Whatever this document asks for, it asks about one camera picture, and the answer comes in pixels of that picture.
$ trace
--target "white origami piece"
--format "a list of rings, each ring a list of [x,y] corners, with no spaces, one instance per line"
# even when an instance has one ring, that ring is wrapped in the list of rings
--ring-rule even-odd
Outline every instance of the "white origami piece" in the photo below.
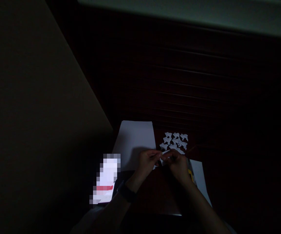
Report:
[[[186,142],[182,142],[182,141],[178,141],[179,146],[183,146],[185,150],[187,150],[187,143]]]
[[[174,145],[169,145],[169,147],[170,147],[170,149],[175,149],[175,150],[177,150],[177,145],[176,144],[174,144]]]
[[[164,133],[167,137],[172,137],[172,133],[169,133],[169,132],[167,132],[167,133]]]
[[[172,142],[174,142],[175,144],[178,144],[178,146],[179,146],[179,142],[180,141],[180,139],[179,138],[174,138],[174,139],[172,139]]]
[[[163,144],[163,143],[161,143],[160,144],[160,147],[161,147],[161,149],[164,149],[164,150],[167,150],[167,144]]]
[[[187,134],[181,134],[180,137],[184,140],[186,139],[188,141],[188,135]]]
[[[179,148],[176,149],[180,154],[185,154],[184,151],[180,150]]]
[[[179,138],[179,133],[173,133],[173,136],[175,136],[174,139]]]
[[[172,138],[165,137],[165,138],[163,138],[163,140],[164,140],[164,142],[163,142],[164,144],[167,142],[167,144],[169,145],[171,143]]]

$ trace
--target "wooden panel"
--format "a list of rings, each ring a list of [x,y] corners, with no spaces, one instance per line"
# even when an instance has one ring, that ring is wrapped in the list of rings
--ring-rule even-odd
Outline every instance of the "wooden panel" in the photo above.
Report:
[[[103,72],[107,74],[120,74],[128,77],[162,80],[180,84],[189,84],[199,87],[220,89],[225,91],[256,94],[261,92],[268,83],[243,80],[236,77],[226,77],[203,72],[187,71],[161,66],[108,60],[103,63]]]
[[[147,91],[132,88],[123,87],[112,87],[104,86],[104,95],[111,99],[112,96],[123,97],[123,98],[137,98],[137,99],[148,99],[155,101],[166,101],[169,103],[182,104],[188,106],[197,106],[204,108],[211,108],[220,111],[232,111],[237,106],[236,104],[228,102],[219,102],[215,100],[208,100],[203,98],[188,97],[183,95],[176,95],[172,93],[162,93],[158,91]]]
[[[120,105],[128,105],[134,107],[147,107],[147,108],[158,108],[163,109],[166,111],[173,111],[179,112],[183,114],[194,114],[194,115],[201,115],[201,116],[213,116],[216,118],[224,118],[228,114],[227,111],[220,111],[216,109],[209,109],[203,107],[196,107],[196,106],[188,106],[176,103],[170,103],[166,101],[156,101],[156,100],[147,100],[147,99],[137,99],[137,98],[123,98],[118,96],[112,97],[112,105],[113,106],[120,106]]]
[[[281,67],[272,64],[250,63],[156,46],[99,39],[95,48],[100,59],[126,60],[249,80],[273,81],[281,76]]]
[[[89,31],[103,37],[241,59],[281,63],[281,39],[122,12],[82,8]]]
[[[134,77],[124,77],[116,75],[101,76],[101,82],[112,87],[128,87],[142,90],[151,90],[163,93],[178,94],[188,97],[205,98],[210,100],[225,101],[243,104],[248,97],[241,93],[232,93],[229,91],[208,89],[192,85],[178,84],[165,81],[150,79],[140,79]]]
[[[213,116],[206,115],[197,115],[186,112],[178,112],[171,110],[163,110],[157,108],[148,108],[148,107],[138,107],[138,106],[128,106],[128,105],[115,105],[115,110],[117,110],[118,114],[131,112],[131,113],[146,113],[150,115],[159,115],[159,116],[169,116],[184,120],[193,120],[193,121],[201,121],[201,122],[210,122],[210,123],[221,123],[222,119],[216,118]]]

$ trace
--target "black watch strap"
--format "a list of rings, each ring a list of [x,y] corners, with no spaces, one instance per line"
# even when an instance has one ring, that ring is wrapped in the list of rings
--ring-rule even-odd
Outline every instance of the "black watch strap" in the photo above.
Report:
[[[134,193],[133,191],[131,191],[126,185],[125,182],[122,181],[122,183],[120,184],[120,186],[117,189],[117,192],[119,192],[122,197],[124,197],[127,202],[134,202],[136,199],[136,193]]]

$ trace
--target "white paper sheet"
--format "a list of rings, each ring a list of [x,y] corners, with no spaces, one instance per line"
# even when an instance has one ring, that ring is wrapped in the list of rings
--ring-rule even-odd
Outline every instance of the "white paper sheet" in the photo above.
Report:
[[[194,174],[196,182],[197,182],[197,187],[200,190],[200,192],[202,193],[202,195],[205,197],[205,199],[212,206],[208,192],[206,190],[202,162],[195,161],[192,159],[190,159],[190,162],[191,162],[193,174]]]
[[[147,149],[156,149],[153,123],[123,120],[112,150],[121,154],[121,171],[135,170],[139,153]]]

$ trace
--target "beige wall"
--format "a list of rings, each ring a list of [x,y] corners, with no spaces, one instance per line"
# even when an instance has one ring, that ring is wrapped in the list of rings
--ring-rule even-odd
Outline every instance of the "beige wall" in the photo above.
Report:
[[[80,191],[111,134],[46,3],[0,0],[0,233],[31,233]]]

